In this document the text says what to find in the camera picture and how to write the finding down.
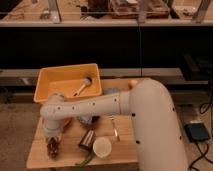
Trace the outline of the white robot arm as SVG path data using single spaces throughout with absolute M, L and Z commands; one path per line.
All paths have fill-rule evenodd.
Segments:
M 188 170 L 175 105 L 167 88 L 156 80 L 143 79 L 129 91 L 74 102 L 52 95 L 40 109 L 47 137 L 60 134 L 65 118 L 111 114 L 131 116 L 140 171 Z

